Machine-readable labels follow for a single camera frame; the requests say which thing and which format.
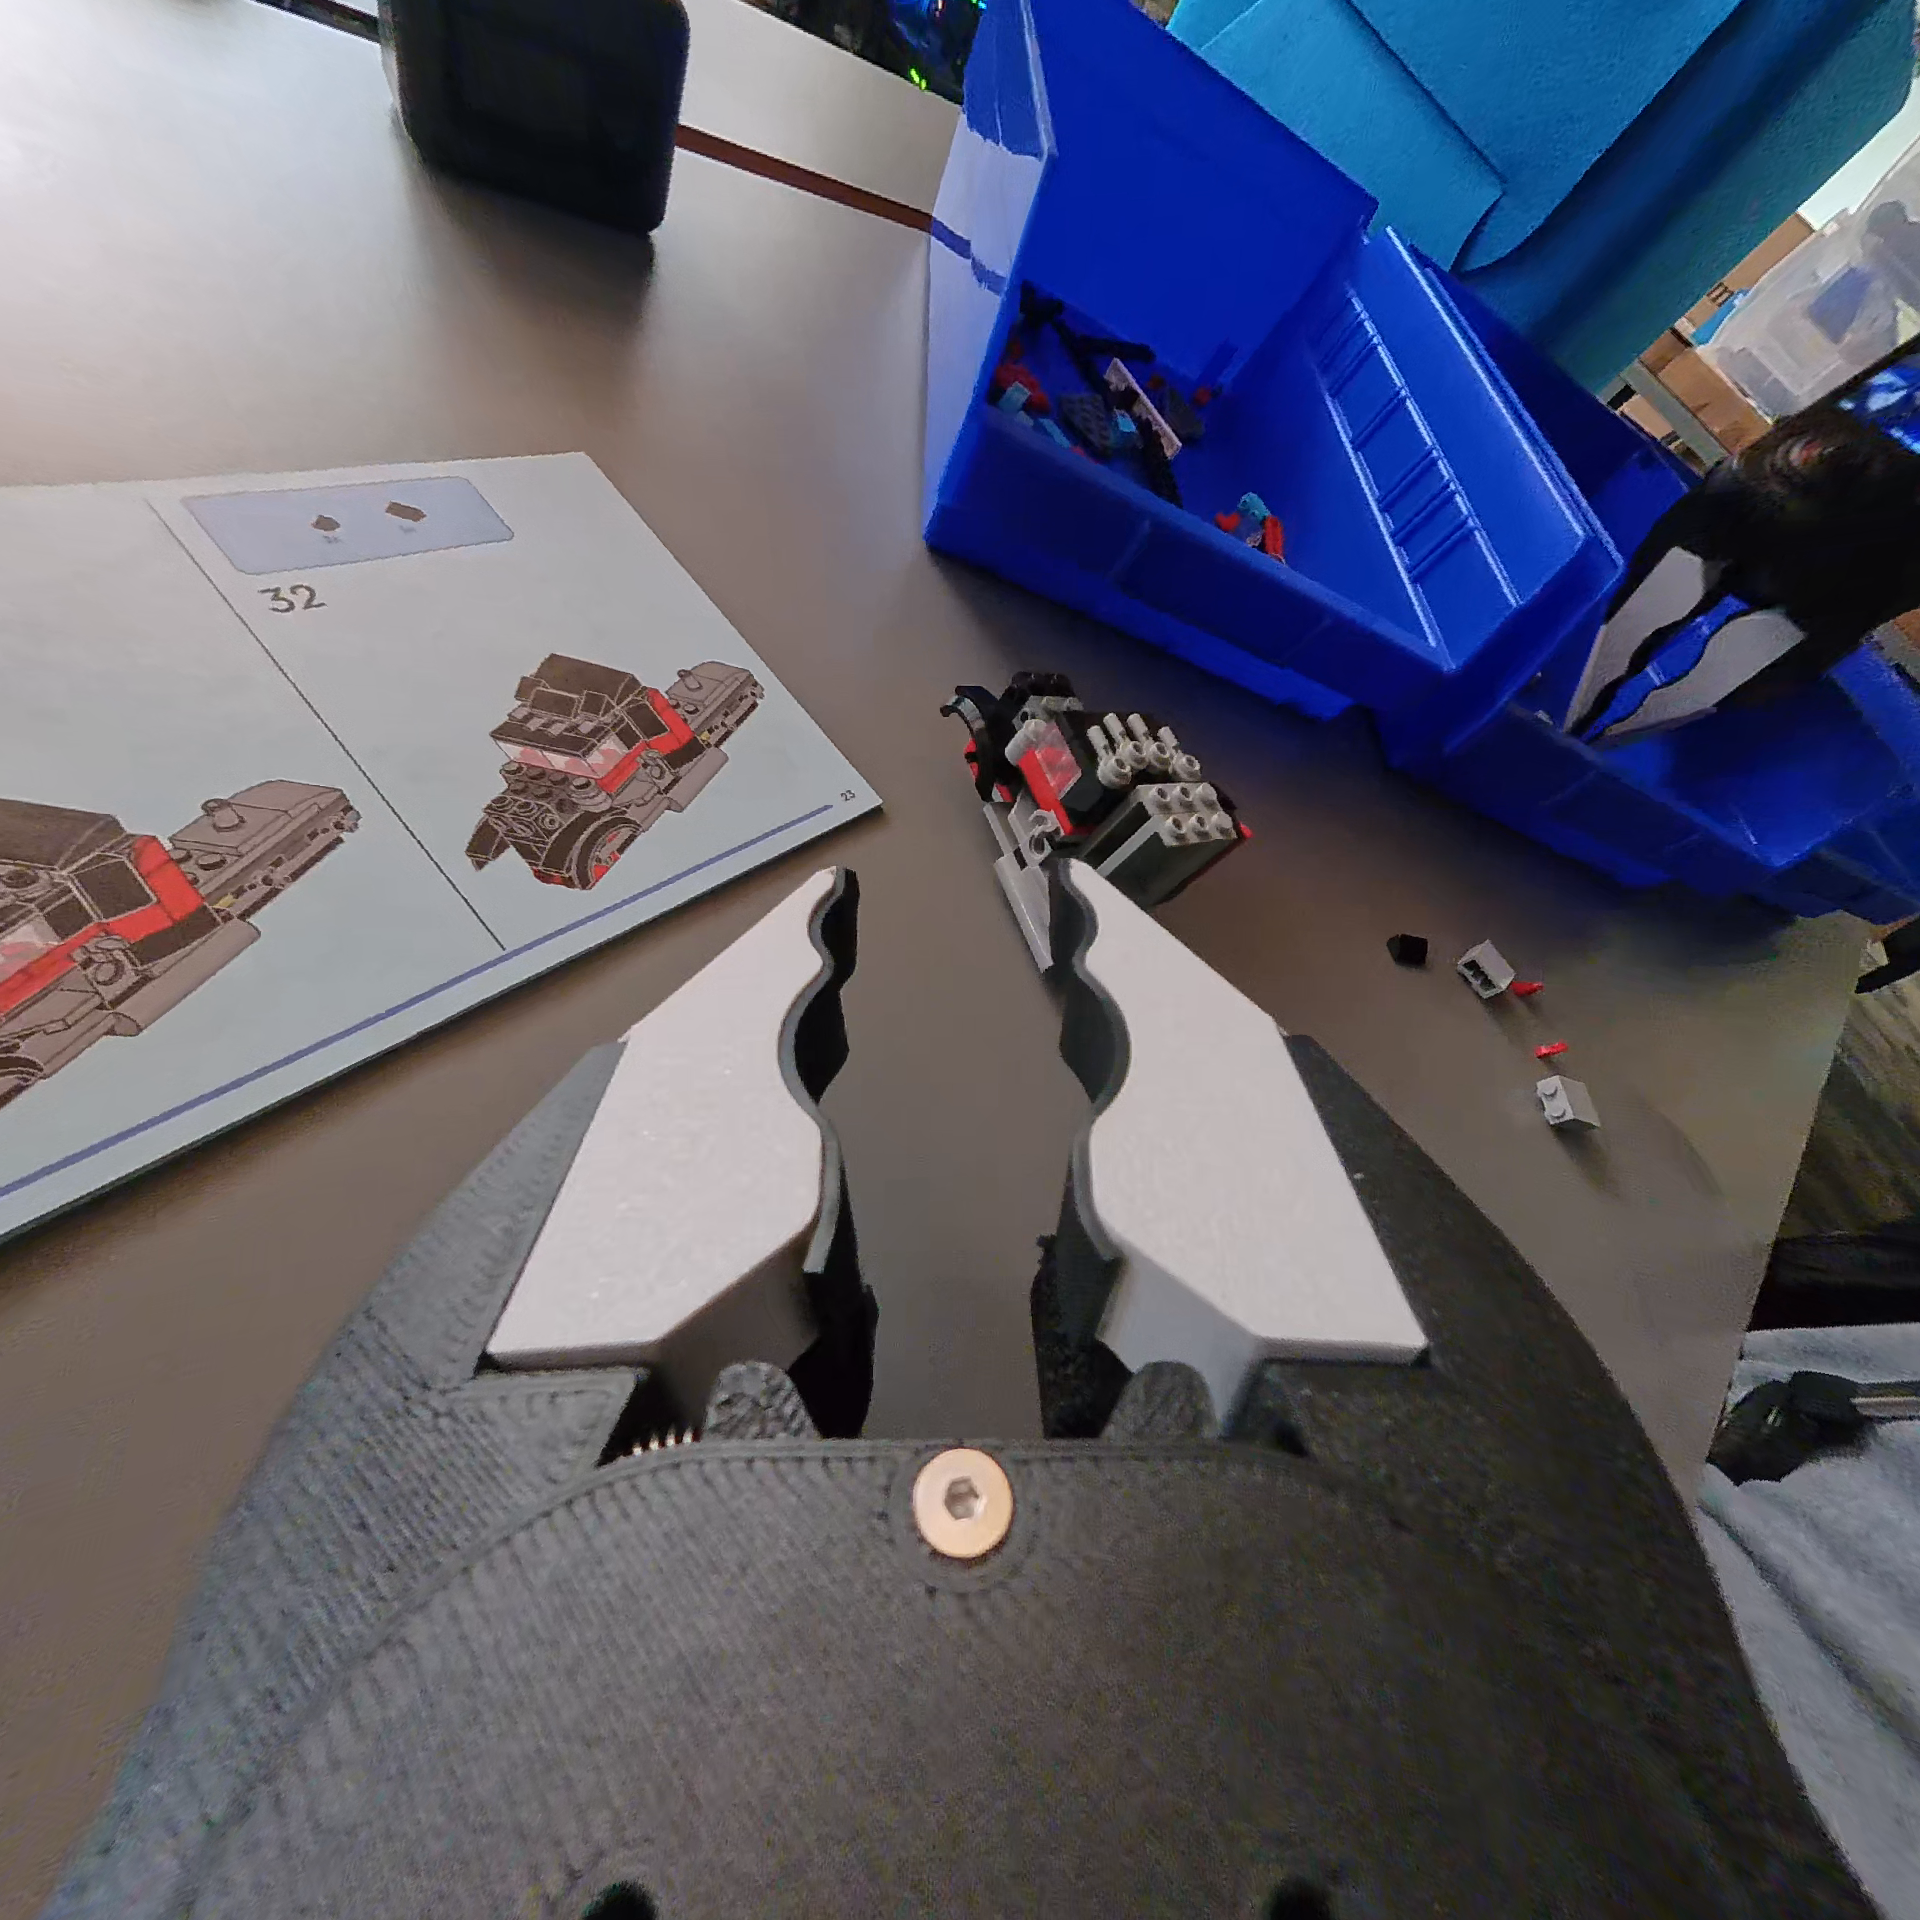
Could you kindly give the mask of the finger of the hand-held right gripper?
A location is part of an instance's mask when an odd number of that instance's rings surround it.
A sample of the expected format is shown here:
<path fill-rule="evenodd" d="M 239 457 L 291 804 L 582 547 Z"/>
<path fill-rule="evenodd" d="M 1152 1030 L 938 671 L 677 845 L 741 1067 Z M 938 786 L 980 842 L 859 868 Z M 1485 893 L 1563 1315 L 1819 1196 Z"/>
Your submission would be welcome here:
<path fill-rule="evenodd" d="M 1651 679 L 1643 695 L 1597 726 L 1597 741 L 1627 741 L 1680 729 L 1715 713 L 1766 667 L 1784 661 L 1800 643 L 1788 614 L 1703 614 L 1682 628 L 1687 646 L 1699 638 L 1685 671 Z"/>
<path fill-rule="evenodd" d="M 1584 735 L 1630 683 L 1685 628 L 1711 594 L 1711 567 L 1685 547 L 1652 562 L 1602 620 L 1567 706 L 1567 733 Z"/>

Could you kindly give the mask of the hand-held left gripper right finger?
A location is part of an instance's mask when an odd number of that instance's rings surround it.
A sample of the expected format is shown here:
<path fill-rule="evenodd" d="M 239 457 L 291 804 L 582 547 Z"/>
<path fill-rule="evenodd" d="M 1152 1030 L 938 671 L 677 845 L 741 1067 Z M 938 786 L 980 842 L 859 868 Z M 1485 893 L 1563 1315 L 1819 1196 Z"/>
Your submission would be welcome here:
<path fill-rule="evenodd" d="M 1223 1419 L 1277 1361 L 1424 1362 L 1277 1019 L 1091 865 L 1055 867 L 1046 901 L 1087 1119 L 1030 1291 L 1045 1436 L 1100 1436 L 1158 1362 Z"/>

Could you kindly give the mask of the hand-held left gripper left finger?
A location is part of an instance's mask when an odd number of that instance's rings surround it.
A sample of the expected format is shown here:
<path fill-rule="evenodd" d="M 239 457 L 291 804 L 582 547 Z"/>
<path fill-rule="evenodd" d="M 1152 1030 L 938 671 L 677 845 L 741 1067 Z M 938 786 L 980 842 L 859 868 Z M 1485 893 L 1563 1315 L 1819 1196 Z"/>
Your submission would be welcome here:
<path fill-rule="evenodd" d="M 877 1302 L 823 1094 L 848 1061 L 856 875 L 827 868 L 614 1045 L 486 1339 L 503 1372 L 638 1365 L 682 1412 L 766 1362 L 824 1437 L 874 1404 Z"/>

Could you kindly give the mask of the blue plastic storage bin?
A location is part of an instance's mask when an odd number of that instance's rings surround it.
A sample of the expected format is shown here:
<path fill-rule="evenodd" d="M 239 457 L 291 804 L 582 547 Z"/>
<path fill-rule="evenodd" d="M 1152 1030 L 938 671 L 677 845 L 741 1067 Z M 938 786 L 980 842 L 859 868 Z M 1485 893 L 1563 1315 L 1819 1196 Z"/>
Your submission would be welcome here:
<path fill-rule="evenodd" d="M 1652 523 L 1704 475 L 1560 374 L 1500 342 L 1501 372 L 1543 417 L 1607 569 L 1563 630 L 1534 641 L 1461 713 L 1383 726 L 1397 763 L 1501 825 L 1627 885 L 1682 883 L 1811 918 L 1915 914 L 1915 611 L 1875 628 L 1822 676 L 1766 676 L 1671 731 L 1597 741 L 1647 681 L 1699 646 L 1682 628 L 1597 725 L 1567 733 L 1567 706 L 1624 567 Z"/>
<path fill-rule="evenodd" d="M 1133 7 L 987 5 L 927 239 L 927 547 L 1266 699 L 1390 725 L 1461 713 L 1607 569 L 1500 342 L 1580 387 L 1373 217 L 1355 181 Z M 1027 282 L 1189 374 L 1306 313 L 1255 404 L 1294 567 L 1173 535 L 1112 573 L 983 559 L 978 443 L 1004 434 L 983 398 Z"/>

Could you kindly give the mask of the toy brick truck model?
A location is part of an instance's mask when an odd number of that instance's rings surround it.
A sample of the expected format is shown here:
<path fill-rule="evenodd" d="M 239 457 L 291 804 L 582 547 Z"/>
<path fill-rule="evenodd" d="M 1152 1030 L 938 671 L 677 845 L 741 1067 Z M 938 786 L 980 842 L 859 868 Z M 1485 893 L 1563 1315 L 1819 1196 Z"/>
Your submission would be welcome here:
<path fill-rule="evenodd" d="M 1091 708 L 1068 675 L 1024 669 L 1006 691 L 957 685 L 964 763 L 997 845 L 994 878 L 1039 972 L 1051 965 L 1051 871 L 1085 861 L 1154 909 L 1253 839 L 1152 711 Z"/>

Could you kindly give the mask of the cardboard box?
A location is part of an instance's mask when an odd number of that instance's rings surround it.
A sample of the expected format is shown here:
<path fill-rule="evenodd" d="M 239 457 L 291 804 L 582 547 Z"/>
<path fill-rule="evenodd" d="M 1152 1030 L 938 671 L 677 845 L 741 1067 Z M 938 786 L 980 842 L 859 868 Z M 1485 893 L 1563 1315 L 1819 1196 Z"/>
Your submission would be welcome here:
<path fill-rule="evenodd" d="M 1620 380 L 1637 393 L 1666 395 L 1699 418 L 1743 404 L 1742 393 L 1674 327 L 1627 364 Z"/>

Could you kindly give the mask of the toy brick instruction booklet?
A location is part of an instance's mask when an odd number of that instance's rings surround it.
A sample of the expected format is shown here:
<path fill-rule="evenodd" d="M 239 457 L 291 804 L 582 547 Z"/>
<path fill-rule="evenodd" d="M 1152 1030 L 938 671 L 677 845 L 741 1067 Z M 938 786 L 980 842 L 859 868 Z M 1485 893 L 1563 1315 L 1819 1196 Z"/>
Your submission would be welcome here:
<path fill-rule="evenodd" d="M 2 1235 L 880 796 L 582 454 L 6 487 Z"/>

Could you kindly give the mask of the pile of toy bricks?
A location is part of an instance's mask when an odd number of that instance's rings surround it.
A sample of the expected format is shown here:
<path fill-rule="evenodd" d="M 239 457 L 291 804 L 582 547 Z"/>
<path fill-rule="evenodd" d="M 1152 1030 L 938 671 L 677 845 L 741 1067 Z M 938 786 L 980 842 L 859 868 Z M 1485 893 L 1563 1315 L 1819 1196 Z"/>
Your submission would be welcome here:
<path fill-rule="evenodd" d="M 1027 282 L 983 398 L 1004 423 L 978 443 L 983 559 L 1112 573 L 1173 535 L 1291 569 L 1301 555 L 1279 487 L 1263 479 L 1276 460 L 1255 404 L 1303 335 L 1306 313 L 1286 313 L 1258 347 L 1205 349 L 1189 374 Z"/>

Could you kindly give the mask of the person's grey jeans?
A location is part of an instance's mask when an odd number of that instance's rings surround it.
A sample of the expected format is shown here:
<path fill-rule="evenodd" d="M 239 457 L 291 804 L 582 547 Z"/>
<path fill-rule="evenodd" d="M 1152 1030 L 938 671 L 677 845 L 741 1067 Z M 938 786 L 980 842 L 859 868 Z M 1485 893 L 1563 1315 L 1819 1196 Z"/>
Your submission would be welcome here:
<path fill-rule="evenodd" d="M 1751 1333 L 1743 1391 L 1794 1372 L 1901 1380 L 1918 1326 Z M 1882 1916 L 1918 1916 L 1918 1421 L 1781 1481 L 1711 1466 L 1699 1531 L 1807 1799 Z"/>

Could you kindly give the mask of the black box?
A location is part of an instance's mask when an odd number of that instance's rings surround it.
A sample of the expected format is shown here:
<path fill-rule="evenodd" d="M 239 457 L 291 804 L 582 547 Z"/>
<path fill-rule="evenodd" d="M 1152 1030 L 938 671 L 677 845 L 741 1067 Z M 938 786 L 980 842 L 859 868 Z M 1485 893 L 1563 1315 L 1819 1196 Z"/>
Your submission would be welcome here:
<path fill-rule="evenodd" d="M 684 3 L 382 3 L 378 37 L 434 172 L 622 234 L 661 227 Z"/>

